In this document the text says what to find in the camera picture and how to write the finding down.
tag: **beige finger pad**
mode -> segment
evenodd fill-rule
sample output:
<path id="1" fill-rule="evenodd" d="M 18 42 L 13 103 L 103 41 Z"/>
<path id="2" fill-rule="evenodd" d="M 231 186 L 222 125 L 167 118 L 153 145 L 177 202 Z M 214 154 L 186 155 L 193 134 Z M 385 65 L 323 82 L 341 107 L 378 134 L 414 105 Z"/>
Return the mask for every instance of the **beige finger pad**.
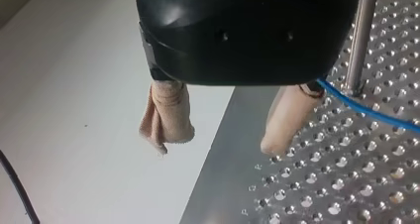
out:
<path id="1" fill-rule="evenodd" d="M 164 143 L 186 143 L 194 137 L 189 120 L 186 85 L 178 81 L 153 81 L 140 133 L 166 154 Z"/>
<path id="2" fill-rule="evenodd" d="M 269 155 L 284 154 L 319 101 L 305 94 L 298 85 L 287 86 L 282 93 L 278 103 L 273 104 L 261 143 L 262 152 Z"/>

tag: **black cable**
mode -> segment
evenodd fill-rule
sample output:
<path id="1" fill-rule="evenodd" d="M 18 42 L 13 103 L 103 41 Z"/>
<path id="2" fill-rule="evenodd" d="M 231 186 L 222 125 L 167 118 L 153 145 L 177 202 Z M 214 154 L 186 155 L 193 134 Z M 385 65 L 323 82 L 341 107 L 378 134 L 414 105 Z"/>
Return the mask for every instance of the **black cable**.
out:
<path id="1" fill-rule="evenodd" d="M 16 174 L 15 170 L 12 168 L 12 165 L 10 165 L 9 161 L 7 160 L 6 156 L 3 154 L 1 150 L 0 150 L 0 164 L 3 166 L 7 174 L 9 174 L 10 180 L 12 181 L 13 185 L 16 188 L 16 191 L 21 197 L 21 200 L 25 206 L 25 210 L 28 213 L 28 216 L 31 219 L 32 223 L 40 224 L 40 219 L 38 218 L 37 213 L 35 212 L 35 209 L 32 206 L 31 200 L 29 199 L 24 186 L 19 180 L 18 175 Z"/>

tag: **metal rod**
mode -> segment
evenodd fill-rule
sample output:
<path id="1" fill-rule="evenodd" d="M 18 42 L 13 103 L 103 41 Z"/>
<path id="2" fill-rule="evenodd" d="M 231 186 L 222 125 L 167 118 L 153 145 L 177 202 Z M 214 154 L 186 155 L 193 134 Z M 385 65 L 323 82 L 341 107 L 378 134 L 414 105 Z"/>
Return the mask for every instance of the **metal rod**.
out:
<path id="1" fill-rule="evenodd" d="M 357 96 L 362 91 L 362 72 L 368 48 L 368 40 L 373 20 L 376 0 L 359 0 L 353 34 L 349 70 L 346 77 L 346 92 Z"/>
<path id="2" fill-rule="evenodd" d="M 24 203 L 26 212 L 28 213 L 29 218 L 33 224 L 40 224 L 40 219 L 35 212 L 34 207 L 32 206 L 31 200 L 27 192 L 25 191 L 24 185 L 22 185 L 21 181 L 18 178 L 15 170 L 13 169 L 12 165 L 10 165 L 9 161 L 7 160 L 6 156 L 0 150 L 0 164 L 3 166 L 4 170 L 9 174 L 10 180 L 12 181 L 13 185 L 15 185 L 16 191 L 18 192 L 19 196 L 21 197 L 22 202 Z"/>

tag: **aluminum surface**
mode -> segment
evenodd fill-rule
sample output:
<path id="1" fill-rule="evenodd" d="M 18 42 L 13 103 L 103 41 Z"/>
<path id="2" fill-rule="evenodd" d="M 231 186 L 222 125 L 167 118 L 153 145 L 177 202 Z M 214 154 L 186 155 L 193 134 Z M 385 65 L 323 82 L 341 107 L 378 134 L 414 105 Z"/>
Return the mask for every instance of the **aluminum surface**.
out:
<path id="1" fill-rule="evenodd" d="M 418 2 L 378 2 L 360 102 L 420 125 L 419 16 Z M 338 88 L 350 44 L 329 76 Z M 181 224 L 420 223 L 420 135 L 327 96 L 287 156 L 269 159 L 260 141 L 275 92 L 236 89 Z"/>

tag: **blue cable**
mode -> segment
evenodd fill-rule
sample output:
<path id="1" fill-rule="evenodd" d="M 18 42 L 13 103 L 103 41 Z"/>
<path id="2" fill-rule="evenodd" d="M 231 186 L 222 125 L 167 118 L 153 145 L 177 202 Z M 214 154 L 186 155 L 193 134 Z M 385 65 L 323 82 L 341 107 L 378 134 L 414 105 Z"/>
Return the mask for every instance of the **blue cable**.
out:
<path id="1" fill-rule="evenodd" d="M 390 125 L 393 125 L 393 126 L 396 126 L 396 127 L 405 128 L 407 130 L 411 130 L 411 131 L 414 131 L 416 133 L 420 133 L 420 127 L 419 126 L 416 126 L 416 125 L 414 125 L 410 122 L 405 122 L 405 121 L 402 121 L 400 119 L 387 116 L 387 115 L 379 113 L 379 112 L 375 112 L 375 111 L 371 110 L 370 108 L 367 108 L 367 107 L 353 101 L 349 97 L 343 95 L 339 90 L 337 90 L 335 87 L 333 87 L 333 85 L 331 85 L 329 82 L 325 81 L 324 79 L 317 79 L 317 81 L 322 87 L 325 88 L 325 90 L 327 90 L 327 92 L 333 94 L 335 97 L 337 97 L 339 100 L 341 100 L 345 104 L 349 105 L 355 111 L 365 113 L 365 114 L 369 115 L 370 117 L 372 117 L 374 119 L 377 119 L 381 122 L 384 122 L 384 123 L 387 123 L 387 124 L 390 124 Z"/>

